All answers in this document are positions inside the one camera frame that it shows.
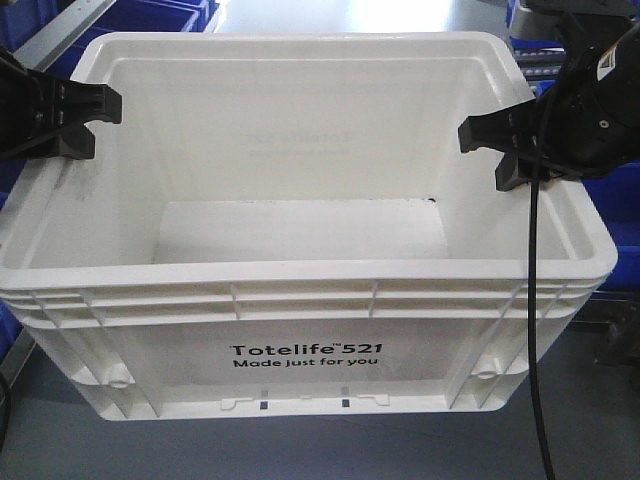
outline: robotic arm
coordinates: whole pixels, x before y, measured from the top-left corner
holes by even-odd
[[[600,177],[640,157],[640,24],[624,0],[529,0],[555,19],[567,58],[558,80],[537,101],[468,117],[458,130],[463,153],[489,147],[505,153],[496,188],[532,179],[543,112],[541,179]]]
[[[122,99],[87,85],[24,68],[0,47],[0,160],[93,158],[91,120],[120,123]]]

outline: black cable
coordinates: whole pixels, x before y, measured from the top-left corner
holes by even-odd
[[[555,89],[549,92],[546,105],[540,121],[536,143],[536,160],[533,164],[533,180],[531,181],[531,204],[529,210],[529,269],[527,280],[527,353],[529,361],[529,386],[531,389],[531,404],[536,423],[538,446],[542,456],[544,471],[548,480],[556,480],[549,451],[549,442],[544,426],[542,402],[540,401],[540,385],[538,382],[538,353],[536,333],[536,283],[537,283],[537,246],[538,246],[538,197],[540,194],[540,164],[542,162],[544,137],[549,123],[551,107],[555,99]]]
[[[4,447],[4,440],[7,437],[7,430],[9,429],[9,418],[11,417],[11,387],[9,382],[4,378],[4,375],[0,373],[0,387],[2,387],[2,397],[4,411],[2,414],[2,424],[0,424],[0,454]]]

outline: gray floor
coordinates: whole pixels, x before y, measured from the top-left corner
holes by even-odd
[[[541,364],[558,478],[640,480],[640,393],[597,338],[567,331]],[[111,423],[36,350],[15,395],[3,480],[543,478],[526,384],[492,413]]]

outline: blue plastic crate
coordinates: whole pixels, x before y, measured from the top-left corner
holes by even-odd
[[[196,20],[196,31],[202,32],[209,20],[211,19],[211,15],[213,12],[211,11],[211,2],[210,0],[149,0],[153,3],[159,3],[162,5],[173,5],[181,8],[188,8],[189,10],[193,10],[198,14],[198,18]]]
[[[7,306],[0,302],[0,359],[4,358],[18,338],[22,325],[9,311]]]
[[[602,289],[640,289],[640,163],[583,183],[618,248],[618,264]]]
[[[0,7],[0,44],[17,50],[57,14],[56,0],[18,0]]]
[[[94,26],[119,32],[195,32],[197,20],[197,12],[182,6],[117,0]]]

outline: metal frame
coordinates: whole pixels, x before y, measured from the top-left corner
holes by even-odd
[[[115,0],[76,0],[14,52],[25,67],[51,65]]]

